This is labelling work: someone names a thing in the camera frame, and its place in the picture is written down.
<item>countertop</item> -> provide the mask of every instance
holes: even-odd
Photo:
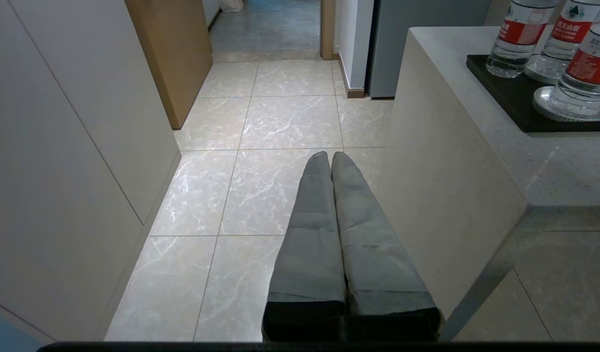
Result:
[[[524,133],[465,66],[468,54],[489,53],[498,31],[414,27],[409,35],[418,40],[528,204],[600,206],[600,132]]]

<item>marble floor tile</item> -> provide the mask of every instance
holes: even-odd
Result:
[[[340,147],[333,95],[252,98],[240,149]]]
[[[236,154],[182,152],[150,236],[217,235]]]
[[[511,270],[455,341],[550,341],[526,291]]]
[[[515,270],[554,341],[600,341],[600,232],[547,232]]]
[[[250,98],[197,98],[183,127],[174,131],[180,150],[237,149]]]
[[[378,175],[383,148],[345,148],[344,152],[353,160],[365,177],[369,189],[378,197]]]
[[[323,61],[259,64],[253,96],[333,95],[331,64]]]
[[[337,96],[345,147],[386,147],[393,100]]]
[[[105,341],[191,341],[215,237],[148,238]]]
[[[217,239],[195,341],[262,341],[261,320],[282,238]]]
[[[343,76],[341,76],[341,67],[337,60],[331,61],[331,69],[333,70],[333,81],[335,84],[335,94],[345,95],[345,87],[343,85]]]
[[[335,151],[326,149],[330,160]],[[320,149],[239,150],[221,235],[284,235],[307,160]]]
[[[259,63],[215,63],[204,80],[198,98],[250,96]]]
[[[213,62],[272,62],[280,60],[278,50],[271,51],[213,51]]]

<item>white wall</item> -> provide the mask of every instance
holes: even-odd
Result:
[[[207,20],[207,26],[213,21],[213,17],[220,9],[218,0],[202,0],[202,6],[204,6],[204,18]]]
[[[364,88],[374,0],[337,0],[335,50],[350,88]]]

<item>tile floor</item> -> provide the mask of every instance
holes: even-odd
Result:
[[[244,0],[211,29],[215,62],[311,60],[320,49],[320,0]]]
[[[261,340],[307,159],[345,150],[376,185],[393,101],[342,92],[336,62],[213,65],[174,132],[181,164],[106,340]]]
[[[377,187],[393,102],[342,92],[336,62],[214,64],[174,132],[181,164],[106,340],[261,340],[309,156],[343,149]],[[459,341],[600,341],[600,233],[557,236],[577,240],[526,255]]]

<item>white cabinet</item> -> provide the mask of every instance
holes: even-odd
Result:
[[[12,0],[142,223],[178,152],[126,5]]]
[[[95,53],[91,37],[106,22],[85,34],[93,17],[59,2],[72,16],[60,19],[66,13],[40,3],[49,4],[38,2],[36,16],[20,11],[25,28],[0,0],[0,306],[52,339],[97,339],[178,150],[128,13],[111,14],[124,4],[102,2],[108,22],[125,23],[113,28],[113,47]],[[47,27],[59,21],[64,40],[53,40]]]

